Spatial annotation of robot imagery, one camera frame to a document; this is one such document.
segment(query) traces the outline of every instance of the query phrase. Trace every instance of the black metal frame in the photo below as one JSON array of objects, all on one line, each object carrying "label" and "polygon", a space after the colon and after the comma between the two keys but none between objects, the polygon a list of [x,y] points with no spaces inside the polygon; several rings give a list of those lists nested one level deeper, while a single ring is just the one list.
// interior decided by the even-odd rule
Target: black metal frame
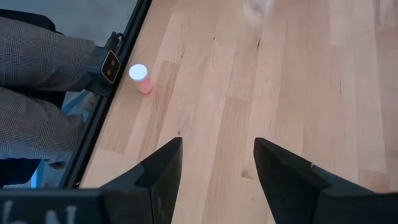
[{"label": "black metal frame", "polygon": [[96,106],[87,119],[78,149],[72,154],[61,183],[58,186],[61,189],[77,188],[80,184],[151,2],[152,0],[138,0],[131,14],[123,33],[123,39],[116,51],[116,55],[121,61],[122,69],[120,69],[116,83],[111,87],[109,95],[96,96]]}]

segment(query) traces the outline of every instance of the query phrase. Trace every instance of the plastic container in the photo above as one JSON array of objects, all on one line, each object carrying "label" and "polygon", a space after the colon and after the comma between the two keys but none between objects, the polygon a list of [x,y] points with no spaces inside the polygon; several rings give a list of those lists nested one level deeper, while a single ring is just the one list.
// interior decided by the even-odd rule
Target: plastic container
[{"label": "plastic container", "polygon": [[137,89],[144,95],[152,91],[152,80],[145,65],[135,64],[129,70],[130,78],[136,83]]}]

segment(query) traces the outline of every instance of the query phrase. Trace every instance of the person's leg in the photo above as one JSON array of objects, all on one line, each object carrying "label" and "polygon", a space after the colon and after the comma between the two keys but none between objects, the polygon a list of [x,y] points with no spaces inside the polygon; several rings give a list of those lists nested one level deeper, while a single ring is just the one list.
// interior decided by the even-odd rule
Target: person's leg
[{"label": "person's leg", "polygon": [[[90,81],[90,40],[68,37],[0,17],[0,86],[80,91]],[[0,159],[66,162],[83,126],[46,101],[0,87]]]},{"label": "person's leg", "polygon": [[0,17],[0,86],[81,91],[95,44]]},{"label": "person's leg", "polygon": [[82,116],[0,87],[0,159],[66,162],[76,148]]}]

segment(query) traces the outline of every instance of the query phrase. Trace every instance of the pink bottle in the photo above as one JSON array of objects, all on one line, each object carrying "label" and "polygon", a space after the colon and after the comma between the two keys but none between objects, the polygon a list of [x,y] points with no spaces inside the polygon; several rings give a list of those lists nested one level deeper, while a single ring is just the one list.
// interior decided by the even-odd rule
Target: pink bottle
[{"label": "pink bottle", "polygon": [[144,95],[152,91],[152,80],[148,75],[148,70],[145,65],[135,64],[129,70],[129,75],[136,83],[137,89]]}]

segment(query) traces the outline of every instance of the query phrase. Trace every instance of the black chair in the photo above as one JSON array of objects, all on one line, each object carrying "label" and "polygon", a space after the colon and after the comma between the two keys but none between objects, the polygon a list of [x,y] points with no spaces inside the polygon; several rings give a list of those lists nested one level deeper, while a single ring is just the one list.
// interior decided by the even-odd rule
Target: black chair
[{"label": "black chair", "polygon": [[[49,18],[42,15],[0,9],[0,16],[26,22],[56,32],[55,24]],[[62,107],[66,94],[61,91],[39,91],[26,87],[8,87],[8,89],[31,98],[48,101],[59,108]],[[40,159],[0,160],[0,188],[4,185],[24,184],[28,182],[39,164]]]}]

